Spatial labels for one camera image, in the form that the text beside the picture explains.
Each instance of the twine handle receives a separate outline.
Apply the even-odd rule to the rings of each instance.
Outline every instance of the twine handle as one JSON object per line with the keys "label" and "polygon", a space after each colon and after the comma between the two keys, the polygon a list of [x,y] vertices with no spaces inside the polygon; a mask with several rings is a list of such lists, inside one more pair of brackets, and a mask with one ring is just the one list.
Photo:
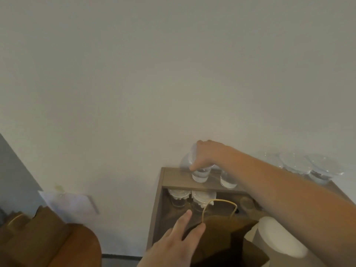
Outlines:
{"label": "twine handle", "polygon": [[207,205],[204,207],[204,210],[202,211],[202,223],[204,222],[204,213],[205,213],[205,210],[207,209],[207,206],[210,204],[210,202],[213,202],[213,201],[217,201],[217,202],[228,202],[228,203],[231,203],[235,206],[235,209],[234,211],[231,213],[231,215],[229,216],[229,219],[233,217],[234,213],[236,212],[236,210],[238,209],[238,206],[236,205],[236,203],[234,202],[231,202],[229,200],[223,200],[223,199],[212,199],[210,200]]}

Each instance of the white paper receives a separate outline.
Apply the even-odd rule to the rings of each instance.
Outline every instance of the white paper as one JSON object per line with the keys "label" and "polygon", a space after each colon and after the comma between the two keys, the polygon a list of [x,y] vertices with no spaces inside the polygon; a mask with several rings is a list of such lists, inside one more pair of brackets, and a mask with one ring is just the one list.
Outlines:
{"label": "white paper", "polygon": [[43,191],[38,191],[38,193],[48,207],[66,223],[85,224],[98,215],[86,195]]}

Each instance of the paper bag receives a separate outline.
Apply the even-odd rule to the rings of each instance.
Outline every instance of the paper bag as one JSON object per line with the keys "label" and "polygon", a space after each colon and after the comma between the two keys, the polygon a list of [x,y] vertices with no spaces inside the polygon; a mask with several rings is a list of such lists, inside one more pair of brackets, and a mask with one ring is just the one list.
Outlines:
{"label": "paper bag", "polygon": [[[207,228],[193,255],[193,267],[261,267],[269,257],[244,236],[258,223],[241,216],[210,216],[204,220]],[[195,228],[188,229],[184,235]]]}
{"label": "paper bag", "polygon": [[69,226],[48,207],[38,208],[31,220],[20,216],[1,227],[2,266],[46,267],[69,236]]}

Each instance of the forearm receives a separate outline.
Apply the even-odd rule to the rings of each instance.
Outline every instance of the forearm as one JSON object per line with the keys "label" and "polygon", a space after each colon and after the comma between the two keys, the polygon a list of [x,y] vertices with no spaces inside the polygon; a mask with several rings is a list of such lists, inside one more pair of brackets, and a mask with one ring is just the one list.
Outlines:
{"label": "forearm", "polygon": [[325,188],[224,146],[214,163],[325,262],[356,261],[356,208]]}

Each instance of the hand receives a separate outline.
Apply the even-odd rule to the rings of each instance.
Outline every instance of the hand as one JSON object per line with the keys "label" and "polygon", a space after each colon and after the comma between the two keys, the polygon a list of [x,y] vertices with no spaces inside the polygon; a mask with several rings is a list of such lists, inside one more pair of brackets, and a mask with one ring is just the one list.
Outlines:
{"label": "hand", "polygon": [[224,147],[224,144],[216,141],[197,141],[197,158],[189,169],[195,171],[216,164],[216,157],[220,156]]}
{"label": "hand", "polygon": [[182,215],[164,236],[156,242],[143,256],[137,267],[189,267],[194,251],[205,231],[205,224],[201,223],[193,229],[182,241],[182,237],[192,211]]}

